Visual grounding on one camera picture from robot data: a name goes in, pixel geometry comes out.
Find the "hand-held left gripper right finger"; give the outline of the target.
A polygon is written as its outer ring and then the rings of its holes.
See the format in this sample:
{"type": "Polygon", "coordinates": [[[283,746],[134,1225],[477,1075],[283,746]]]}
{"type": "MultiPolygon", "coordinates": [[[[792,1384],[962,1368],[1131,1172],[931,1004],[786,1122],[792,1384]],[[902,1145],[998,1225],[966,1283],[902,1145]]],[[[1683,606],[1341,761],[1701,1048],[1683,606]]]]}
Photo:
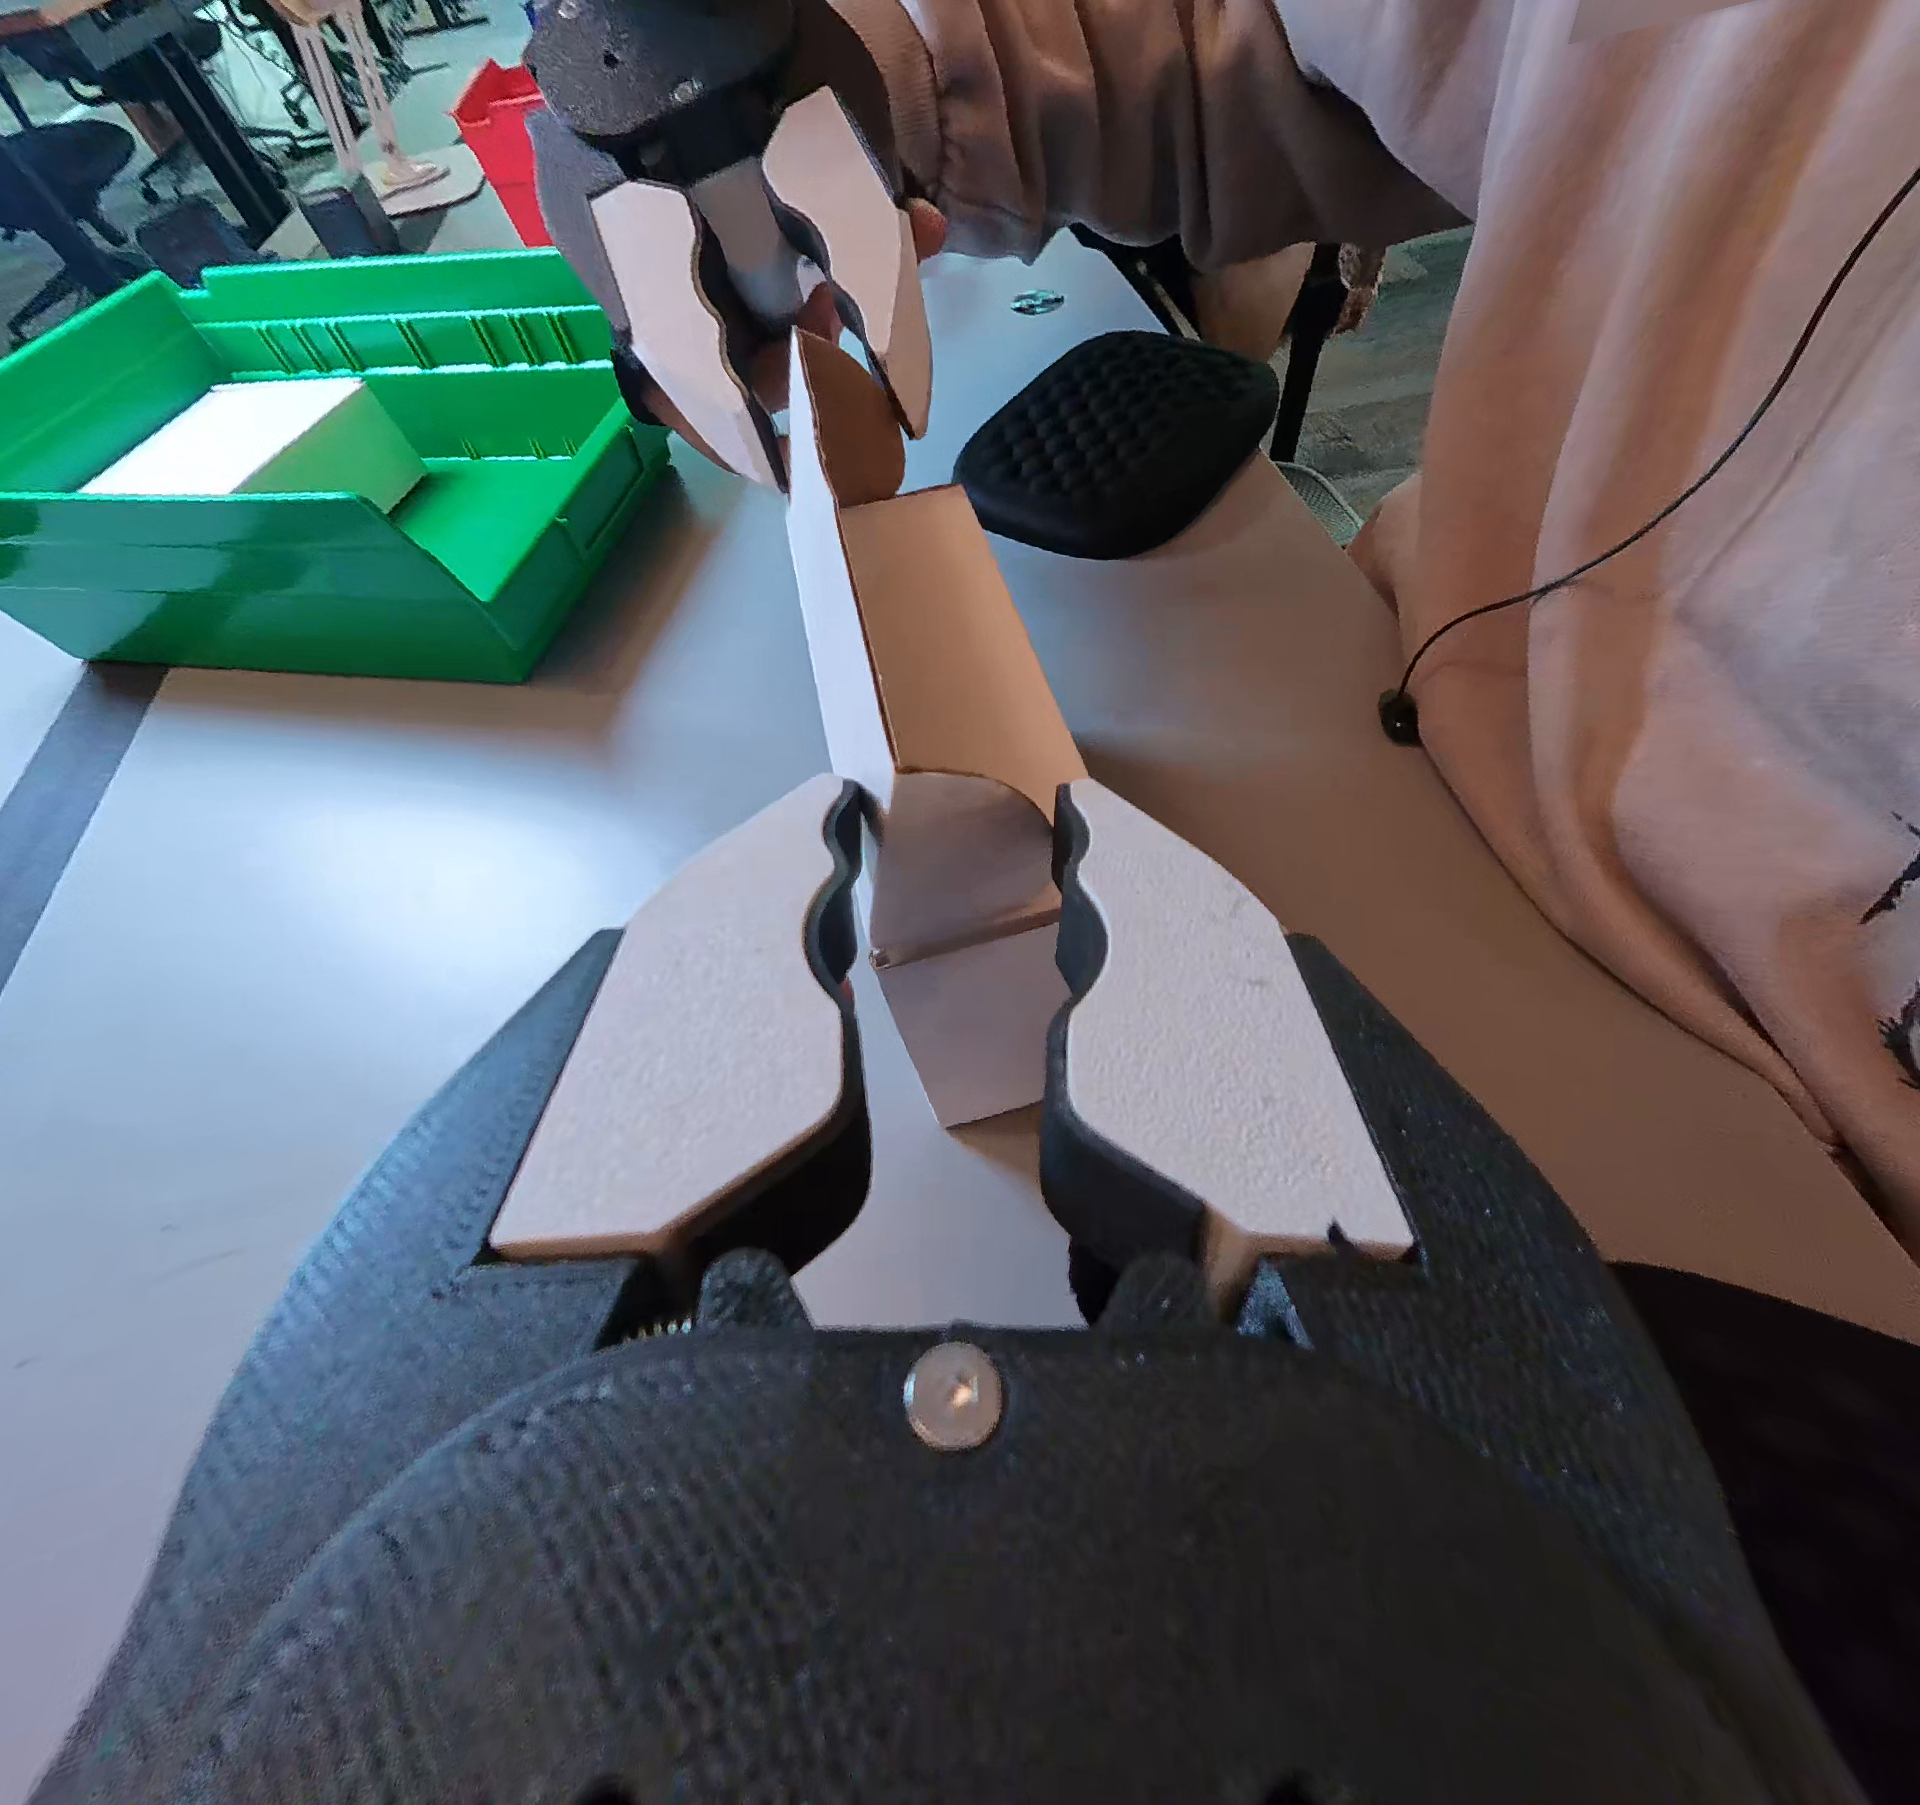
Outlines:
{"type": "Polygon", "coordinates": [[[1262,1262],[1416,1244],[1284,926],[1110,789],[1058,786],[1039,1178],[1073,1249],[1194,1267],[1234,1310],[1262,1262]]]}

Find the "person's beige hoodie torso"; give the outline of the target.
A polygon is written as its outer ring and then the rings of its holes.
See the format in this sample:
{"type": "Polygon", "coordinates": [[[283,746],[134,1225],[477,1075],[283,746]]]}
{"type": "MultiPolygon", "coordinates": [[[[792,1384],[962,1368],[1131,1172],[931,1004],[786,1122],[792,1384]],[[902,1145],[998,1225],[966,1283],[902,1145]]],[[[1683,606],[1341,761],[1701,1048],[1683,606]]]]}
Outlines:
{"type": "Polygon", "coordinates": [[[1917,0],[1510,0],[1367,559],[1543,913],[1917,1248],[1917,0]]]}

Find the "long white cardboard box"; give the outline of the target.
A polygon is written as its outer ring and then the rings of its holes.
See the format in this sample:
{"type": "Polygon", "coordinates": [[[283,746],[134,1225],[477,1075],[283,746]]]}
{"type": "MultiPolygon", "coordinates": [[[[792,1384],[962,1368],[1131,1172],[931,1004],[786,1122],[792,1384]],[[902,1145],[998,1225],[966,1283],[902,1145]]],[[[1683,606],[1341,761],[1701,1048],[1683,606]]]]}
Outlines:
{"type": "Polygon", "coordinates": [[[1085,764],[958,484],[901,493],[902,435],[844,351],[789,355],[786,541],[830,768],[857,786],[857,916],[937,1121],[1043,1098],[1056,793],[1085,764]]]}

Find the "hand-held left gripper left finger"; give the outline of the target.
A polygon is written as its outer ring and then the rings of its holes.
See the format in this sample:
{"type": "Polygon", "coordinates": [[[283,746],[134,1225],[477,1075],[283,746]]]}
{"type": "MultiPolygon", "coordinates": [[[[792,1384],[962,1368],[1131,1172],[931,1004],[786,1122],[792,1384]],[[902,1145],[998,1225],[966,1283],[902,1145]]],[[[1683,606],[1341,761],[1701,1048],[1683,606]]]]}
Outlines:
{"type": "Polygon", "coordinates": [[[493,1218],[499,1258],[807,1265],[848,1230],[871,1179],[860,832],[857,789],[816,775],[629,920],[493,1218]]]}

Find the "person's right forearm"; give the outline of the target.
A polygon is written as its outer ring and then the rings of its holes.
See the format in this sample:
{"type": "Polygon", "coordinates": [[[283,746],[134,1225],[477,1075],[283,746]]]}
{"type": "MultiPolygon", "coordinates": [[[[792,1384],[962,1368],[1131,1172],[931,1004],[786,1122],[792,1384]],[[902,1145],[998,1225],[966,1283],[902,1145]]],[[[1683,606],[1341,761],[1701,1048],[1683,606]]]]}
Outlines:
{"type": "Polygon", "coordinates": [[[1078,225],[1201,271],[1462,225],[1510,2],[830,0],[949,249],[1078,225]]]}

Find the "white block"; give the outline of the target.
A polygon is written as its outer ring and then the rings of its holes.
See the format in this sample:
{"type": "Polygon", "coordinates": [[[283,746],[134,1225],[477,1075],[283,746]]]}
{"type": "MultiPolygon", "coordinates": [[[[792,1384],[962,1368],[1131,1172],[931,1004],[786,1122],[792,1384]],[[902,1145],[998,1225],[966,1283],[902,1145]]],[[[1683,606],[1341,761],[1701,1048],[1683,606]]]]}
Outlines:
{"type": "Polygon", "coordinates": [[[82,497],[357,497],[392,514],[427,463],[355,377],[208,389],[82,488],[82,497]]]}

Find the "green plastic bin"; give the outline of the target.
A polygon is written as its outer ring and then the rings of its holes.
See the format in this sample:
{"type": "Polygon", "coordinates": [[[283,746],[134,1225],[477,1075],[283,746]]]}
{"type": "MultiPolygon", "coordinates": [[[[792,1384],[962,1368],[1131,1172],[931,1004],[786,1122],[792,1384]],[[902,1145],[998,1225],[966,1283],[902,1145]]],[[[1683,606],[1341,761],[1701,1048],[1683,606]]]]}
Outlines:
{"type": "Polygon", "coordinates": [[[553,247],[150,274],[2,371],[4,617],[88,664],[520,684],[668,473],[553,247]],[[208,389],[355,377],[427,463],[357,497],[82,497],[208,389]]]}

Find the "black office chair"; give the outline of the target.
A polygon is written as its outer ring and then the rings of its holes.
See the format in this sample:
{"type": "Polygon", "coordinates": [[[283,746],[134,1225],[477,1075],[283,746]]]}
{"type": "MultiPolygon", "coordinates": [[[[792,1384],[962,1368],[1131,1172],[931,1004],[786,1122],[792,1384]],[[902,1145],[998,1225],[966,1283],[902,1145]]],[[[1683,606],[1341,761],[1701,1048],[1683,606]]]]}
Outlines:
{"type": "Polygon", "coordinates": [[[28,179],[46,190],[55,204],[80,227],[80,240],[107,269],[111,288],[135,281],[148,264],[130,255],[132,241],[107,216],[103,198],[134,158],[132,131],[103,121],[78,118],[31,124],[2,137],[4,190],[2,238],[14,244],[23,235],[49,241],[35,220],[35,193],[28,179]]]}

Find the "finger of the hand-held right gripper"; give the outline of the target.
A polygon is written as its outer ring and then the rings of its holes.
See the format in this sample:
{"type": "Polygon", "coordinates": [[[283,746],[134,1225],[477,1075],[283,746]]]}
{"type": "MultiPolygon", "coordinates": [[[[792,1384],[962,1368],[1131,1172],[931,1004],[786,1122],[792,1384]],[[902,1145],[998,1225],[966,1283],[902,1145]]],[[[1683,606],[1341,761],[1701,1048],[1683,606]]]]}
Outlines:
{"type": "Polygon", "coordinates": [[[784,449],[756,385],[767,330],[701,210],[674,185],[627,179],[591,213],[647,402],[720,467],[784,493],[784,449]]]}
{"type": "Polygon", "coordinates": [[[902,430],[925,436],[935,353],[909,210],[833,90],[789,104],[761,154],[777,223],[830,288],[902,430]]]}

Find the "red plastic bin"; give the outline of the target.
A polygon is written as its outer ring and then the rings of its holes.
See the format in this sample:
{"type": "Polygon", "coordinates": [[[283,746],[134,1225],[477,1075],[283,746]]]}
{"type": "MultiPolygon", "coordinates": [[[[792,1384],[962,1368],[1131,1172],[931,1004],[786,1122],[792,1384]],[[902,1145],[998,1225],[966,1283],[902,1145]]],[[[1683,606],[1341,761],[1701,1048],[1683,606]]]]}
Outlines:
{"type": "Polygon", "coordinates": [[[523,244],[552,245],[535,166],[531,118],[544,113],[544,95],[525,64],[482,63],[450,106],[459,139],[474,152],[482,174],[499,198],[523,244]]]}

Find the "person's dark trousers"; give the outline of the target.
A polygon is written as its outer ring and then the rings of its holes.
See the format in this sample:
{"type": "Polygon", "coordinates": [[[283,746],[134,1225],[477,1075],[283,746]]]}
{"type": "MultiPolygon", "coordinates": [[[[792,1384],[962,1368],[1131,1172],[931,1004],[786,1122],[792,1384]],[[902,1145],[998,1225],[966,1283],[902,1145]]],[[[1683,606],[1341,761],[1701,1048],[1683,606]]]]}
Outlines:
{"type": "Polygon", "coordinates": [[[1918,1798],[1918,1348],[1703,1274],[1614,1265],[1765,1605],[1871,1800],[1918,1798]]]}

